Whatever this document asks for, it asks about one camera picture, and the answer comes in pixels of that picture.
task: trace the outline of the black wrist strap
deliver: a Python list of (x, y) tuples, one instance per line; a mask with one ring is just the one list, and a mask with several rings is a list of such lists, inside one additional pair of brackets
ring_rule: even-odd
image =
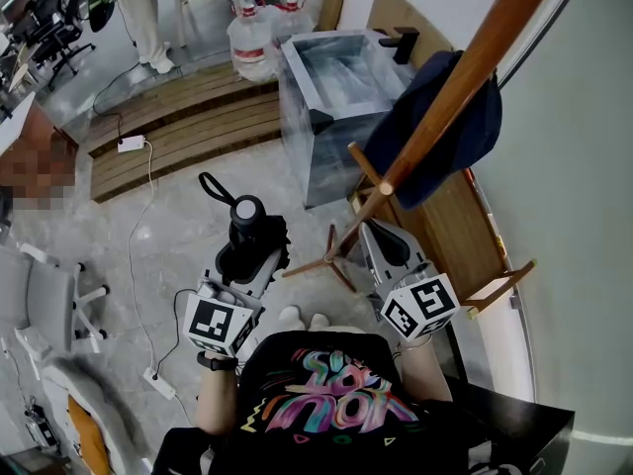
[(205, 352), (198, 353), (198, 364), (211, 369), (212, 371), (234, 371), (237, 367), (237, 359), (208, 359)]

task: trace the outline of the white power strip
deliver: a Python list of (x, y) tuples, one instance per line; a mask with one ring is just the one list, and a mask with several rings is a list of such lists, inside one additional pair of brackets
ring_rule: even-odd
[(119, 153), (125, 153), (126, 151), (135, 151), (137, 149), (143, 149), (145, 146), (144, 136), (131, 136), (129, 138), (123, 138), (120, 140), (117, 146)]
[(174, 396), (176, 396), (176, 390), (169, 385), (158, 373), (156, 373), (153, 369), (147, 368), (145, 372), (142, 374), (142, 377), (147, 380), (147, 382), (156, 389), (160, 394), (162, 394), (167, 400), (172, 400)]

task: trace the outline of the power cord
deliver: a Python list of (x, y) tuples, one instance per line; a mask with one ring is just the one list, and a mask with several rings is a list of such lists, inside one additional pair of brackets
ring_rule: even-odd
[(182, 413), (185, 415), (185, 419), (187, 419), (187, 422), (189, 423), (189, 426), (191, 426), (192, 428), (194, 428), (195, 426), (192, 424), (192, 422), (189, 420), (189, 416), (187, 415), (187, 411), (185, 410), (185, 406), (182, 404), (182, 401), (180, 401), (180, 398), (178, 397), (178, 395), (176, 394), (174, 396), (174, 398), (176, 398), (176, 401), (180, 404), (180, 408), (182, 409)]
[(178, 313), (176, 312), (176, 300), (178, 299), (178, 294), (180, 294), (181, 292), (197, 292), (196, 289), (181, 289), (178, 292), (176, 292), (176, 294), (174, 295), (174, 303), (173, 303), (173, 309), (174, 309), (174, 319), (176, 320), (176, 344), (174, 344), (171, 347), (171, 350), (169, 350), (165, 356), (160, 359), (158, 361), (158, 364), (156, 365), (156, 373), (160, 373), (160, 365), (162, 364), (162, 362), (171, 355), (171, 352), (173, 352), (176, 348), (178, 348), (178, 345), (180, 344), (180, 328), (178, 327)]
[(128, 23), (126, 23), (126, 17), (123, 14), (123, 11), (121, 10), (121, 5), (119, 5), (119, 0), (117, 0), (117, 8), (119, 9), (119, 12), (121, 13), (121, 17), (123, 18), (123, 26), (126, 27), (126, 32), (128, 33), (128, 37), (130, 38), (130, 41), (132, 42), (133, 46), (136, 48), (136, 41), (130, 35), (130, 30), (128, 30)]
[(149, 209), (149, 206), (151, 206), (151, 203), (154, 201), (154, 197), (155, 197), (155, 194), (156, 194), (156, 190), (154, 188), (154, 182), (151, 179), (151, 158), (152, 158), (153, 153), (154, 153), (154, 146), (152, 146), (151, 142), (149, 142), (149, 141), (144, 141), (143, 145), (145, 145), (145, 144), (147, 144), (149, 146), (149, 161), (147, 162), (147, 176), (149, 177), (149, 185), (151, 187), (151, 196), (149, 198), (149, 202), (145, 205), (143, 210), (140, 212), (140, 216), (138, 217), (138, 220), (136, 220), (135, 226), (132, 228), (132, 231), (130, 232), (130, 236), (128, 237), (128, 263), (130, 264), (130, 279), (132, 280), (132, 297), (134, 299), (136, 317), (138, 318), (138, 323), (140, 324), (140, 327), (142, 328), (142, 331), (145, 333), (145, 337), (147, 338), (147, 342), (149, 343), (149, 348), (151, 350), (151, 362), (149, 364), (149, 367), (153, 370), (153, 368), (154, 368), (154, 344), (151, 341), (151, 337), (149, 337), (149, 334), (147, 333), (147, 329), (142, 324), (142, 320), (140, 319), (140, 313), (138, 312), (138, 303), (136, 302), (135, 274), (134, 274), (134, 270), (133, 270), (133, 266), (132, 266), (132, 251), (131, 251), (131, 248), (130, 248), (130, 244), (132, 242), (132, 237), (135, 234), (136, 229), (138, 228), (138, 224), (140, 224), (140, 221), (142, 220), (143, 215), (145, 214), (147, 209)]
[[(128, 34), (128, 38), (130, 39), (130, 42), (132, 43), (132, 45), (134, 47), (136, 47), (136, 41), (130, 35), (130, 31), (128, 30), (128, 24), (126, 23), (126, 17), (124, 16), (123, 11), (121, 10), (121, 5), (119, 5), (119, 0), (116, 0), (116, 2), (117, 2), (117, 8), (119, 9), (119, 12), (121, 13), (121, 17), (123, 18), (123, 25), (124, 25), (124, 27), (126, 27), (126, 33)], [(113, 84), (115, 84), (115, 82), (120, 77), (126, 75), (129, 72), (132, 72), (139, 65), (140, 65), (140, 61), (137, 61), (128, 70), (124, 70), (119, 75), (117, 75), (117, 77), (115, 77), (112, 81), (110, 81), (110, 84), (108, 86), (106, 86), (103, 90), (101, 90), (99, 93), (97, 93), (97, 96), (95, 97), (95, 100), (92, 102), (92, 110), (95, 112), (96, 115), (101, 116), (101, 117), (106, 117), (106, 116), (117, 116), (118, 117), (117, 133), (118, 133), (118, 139), (119, 140), (121, 139), (121, 124), (123, 123), (123, 115), (120, 112), (118, 112), (118, 111), (114, 111), (112, 113), (100, 113), (99, 111), (97, 111), (97, 100), (99, 99), (101, 94), (104, 93), (105, 91), (107, 91), (108, 88), (110, 88)]]
[[(138, 228), (138, 225), (140, 224), (140, 221), (142, 220), (143, 215), (149, 209), (149, 206), (151, 206), (151, 203), (154, 201), (154, 197), (156, 195), (156, 188), (154, 188), (154, 182), (153, 182), (153, 179), (151, 178), (151, 158), (152, 158), (153, 153), (154, 153), (154, 146), (149, 141), (143, 141), (143, 145), (145, 145), (145, 144), (147, 144), (149, 146), (149, 160), (147, 161), (147, 177), (149, 178), (149, 186), (151, 187), (151, 196), (149, 197), (149, 202), (145, 205), (143, 210), (140, 212), (140, 216), (138, 217), (138, 220), (136, 220), (136, 223), (135, 223), (135, 225), (133, 226), (133, 228), (132, 228), (132, 230), (130, 232), (130, 236), (128, 237), (128, 264), (130, 265), (130, 279), (132, 281), (132, 297), (133, 297), (134, 304), (135, 304), (136, 317), (138, 318), (138, 323), (140, 324), (140, 328), (144, 332), (145, 337), (147, 338), (147, 342), (149, 343), (149, 350), (150, 350), (150, 353), (151, 353), (151, 360), (149, 362), (149, 367), (153, 370), (154, 369), (154, 359), (155, 359), (154, 343), (151, 340), (151, 337), (149, 336), (149, 333), (147, 332), (147, 329), (142, 324), (142, 320), (140, 319), (140, 313), (138, 312), (138, 303), (136, 302), (135, 274), (134, 274), (134, 268), (132, 266), (132, 249), (131, 249), (132, 237), (134, 236), (134, 234), (136, 232), (136, 229)], [(174, 316), (176, 317), (176, 336), (177, 336), (177, 341), (176, 341), (175, 346), (171, 350), (169, 350), (167, 355), (169, 355), (173, 350), (175, 350), (176, 346), (178, 346), (178, 343), (180, 342), (180, 333), (178, 332), (178, 315), (176, 313), (176, 299), (177, 299), (178, 294), (180, 292), (184, 292), (185, 290), (187, 290), (187, 289), (183, 289), (181, 291), (176, 292), (176, 295), (174, 296), (173, 307), (174, 307)], [(167, 355), (165, 355), (158, 362), (158, 368), (155, 370), (156, 375), (158, 375), (158, 369), (160, 369), (160, 364), (165, 360)], [(187, 420), (187, 423), (189, 423), (189, 426), (193, 427), (194, 425), (189, 420), (189, 416), (187, 415), (187, 411), (185, 410), (185, 406), (183, 405), (182, 401), (180, 400), (180, 397), (178, 396), (178, 394), (176, 394), (174, 396), (174, 398), (176, 399), (176, 401), (180, 405), (180, 408), (182, 409), (182, 413), (184, 414), (185, 419)]]
[(95, 97), (95, 100), (93, 100), (93, 102), (92, 102), (92, 110), (95, 112), (95, 114), (97, 116), (101, 116), (101, 117), (117, 116), (117, 117), (119, 117), (119, 120), (117, 122), (117, 134), (118, 134), (118, 139), (119, 140), (121, 139), (121, 123), (123, 122), (123, 115), (120, 112), (118, 112), (118, 111), (113, 111), (112, 113), (100, 113), (99, 111), (97, 111), (97, 100), (99, 99), (99, 97), (101, 96), (102, 93), (104, 93), (108, 88), (110, 88), (113, 84), (115, 84), (117, 79), (119, 79), (123, 75), (126, 75), (128, 72), (132, 72), (139, 65), (140, 65), (140, 62), (137, 61), (128, 70), (125, 70), (125, 71), (121, 72), (117, 77), (115, 77), (112, 81), (110, 81), (110, 84), (108, 86), (106, 86), (103, 90), (101, 90), (99, 93), (97, 93), (97, 96)]
[(2, 341), (2, 351), (5, 353), (5, 355), (7, 355), (7, 358), (11, 357), (11, 360), (13, 361), (13, 365), (16, 368), (16, 375), (18, 377), (17, 379), (18, 389), (20, 390), (20, 396), (22, 396), (22, 401), (24, 401), (24, 406), (25, 406), (25, 409), (27, 410), (29, 408), (29, 402), (27, 401), (27, 398), (25, 397), (24, 389), (22, 388), (22, 383), (20, 382), (20, 367), (18, 366), (18, 361), (16, 360), (11, 350), (9, 350), (9, 348), (7, 347), (7, 344), (4, 338), (0, 338), (0, 339)]

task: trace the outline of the shoe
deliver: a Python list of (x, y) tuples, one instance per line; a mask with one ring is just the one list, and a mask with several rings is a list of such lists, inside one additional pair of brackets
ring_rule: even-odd
[(159, 74), (166, 74), (176, 65), (166, 56), (165, 59), (162, 59), (159, 63), (150, 63), (149, 66)]
[(331, 322), (328, 317), (326, 317), (323, 313), (315, 313), (310, 322), (310, 331), (320, 331), (325, 328), (329, 328), (330, 326)]
[[(165, 46), (165, 54), (167, 54), (167, 52), (171, 49), (171, 43), (165, 41), (163, 45)], [(149, 58), (147, 58), (147, 56), (139, 56), (138, 63), (140, 63), (141, 65), (145, 65), (146, 63), (149, 63)]]
[(296, 306), (287, 306), (279, 314), (281, 331), (305, 331), (306, 325), (301, 320), (301, 312)]

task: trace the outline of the gray floor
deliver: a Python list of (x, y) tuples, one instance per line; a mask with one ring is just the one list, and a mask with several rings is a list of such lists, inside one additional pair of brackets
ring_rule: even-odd
[[(169, 57), (178, 68), (160, 75), (149, 66), (137, 66), (99, 96), (98, 110), (103, 112), (141, 91), (200, 68), (230, 61), (226, 27), (233, 15), (227, 0), (193, 0), (187, 4), (187, 45), (182, 48), (176, 46), (174, 0), (158, 2), (159, 31), (164, 40), (173, 44)], [(93, 116), (92, 103), (97, 94), (138, 61), (119, 9), (115, 9), (106, 27), (97, 34), (92, 33), (86, 22), (76, 45), (89, 43), (97, 48), (94, 51), (88, 49), (72, 60), (79, 73), (73, 77), (68, 68), (62, 69), (54, 82), (54, 91), (43, 88), (38, 94), (48, 115), (58, 125), (66, 126), (76, 139), (81, 138), (76, 135), (76, 129), (82, 129), (85, 121)], [(43, 71), (42, 75), (44, 79), (50, 77), (48, 71)]]
[[(80, 152), (76, 187), (66, 192), (63, 209), (18, 211), (7, 245), (29, 242), (58, 256), (68, 269), (76, 261), (87, 264), (86, 289), (106, 283), (110, 296), (95, 302), (92, 315), (107, 330), (108, 339), (94, 353), (89, 342), (73, 344), (73, 356), (108, 391), (122, 411), (138, 453), (152, 458), (165, 433), (187, 425), (175, 401), (168, 402), (143, 379), (149, 365), (149, 350), (133, 307), (127, 261), (127, 239), (140, 211), (149, 198), (149, 186), (140, 187), (98, 205), (89, 198), (91, 158)], [(288, 222), (291, 267), (318, 258), (323, 252), (327, 227), (335, 223), (341, 232), (352, 213), (346, 201), (306, 212), (299, 187), (280, 141), (268, 142), (209, 160), (160, 179), (158, 192), (132, 242), (136, 297), (142, 324), (161, 357), (175, 340), (172, 301), (177, 290), (195, 287), (207, 255), (227, 242), (228, 211), (201, 189), (197, 175), (210, 171), (233, 195), (258, 196), (268, 213), (283, 215)], [(356, 283), (366, 284), (367, 275), (355, 265), (347, 272)], [(178, 315), (184, 315), (184, 294)], [(257, 340), (277, 330), (277, 317), (289, 304), (299, 305), (304, 318), (322, 312), (340, 325), (352, 325), (367, 332), (381, 333), (392, 344), (395, 332), (376, 323), (362, 295), (353, 295), (327, 270), (313, 271), (291, 279), (278, 279), (264, 296), (267, 312), (253, 336)], [(436, 345), (441, 360), (450, 364), (451, 354), (439, 336)], [(27, 395), (43, 400), (40, 384), (25, 352), (16, 345), (14, 353)], [(199, 390), (200, 368), (196, 349), (187, 340), (172, 353), (161, 373), (182, 397), (193, 417)], [(0, 399), (11, 406), (17, 425), (21, 423), (20, 396), (14, 369), (0, 363)]]

